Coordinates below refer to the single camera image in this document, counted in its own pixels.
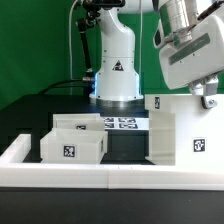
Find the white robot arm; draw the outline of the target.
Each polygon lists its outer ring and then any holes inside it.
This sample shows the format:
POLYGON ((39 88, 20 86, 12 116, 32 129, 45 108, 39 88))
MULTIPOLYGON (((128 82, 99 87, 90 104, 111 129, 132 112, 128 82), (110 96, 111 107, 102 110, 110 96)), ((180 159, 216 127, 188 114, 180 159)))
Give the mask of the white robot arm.
POLYGON ((206 109, 217 105, 218 75, 224 72, 224 0, 81 0, 80 5, 86 10, 80 31, 94 25, 101 30, 93 102, 125 105, 143 99, 134 69, 135 35, 118 15, 156 12, 153 42, 167 87, 188 87, 206 109))

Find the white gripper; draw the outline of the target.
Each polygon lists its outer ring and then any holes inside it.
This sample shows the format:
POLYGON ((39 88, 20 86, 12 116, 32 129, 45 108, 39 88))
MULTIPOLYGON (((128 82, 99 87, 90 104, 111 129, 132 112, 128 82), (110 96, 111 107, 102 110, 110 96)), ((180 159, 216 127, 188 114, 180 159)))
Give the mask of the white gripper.
POLYGON ((169 43, 160 50, 163 77, 169 89, 190 83, 190 93, 203 94, 203 108, 211 109, 217 106, 219 83, 217 76, 212 74, 224 70, 224 15, 210 15, 192 30, 192 36, 193 41, 180 49, 169 43), (203 84, 193 82, 201 78, 204 78, 203 84))

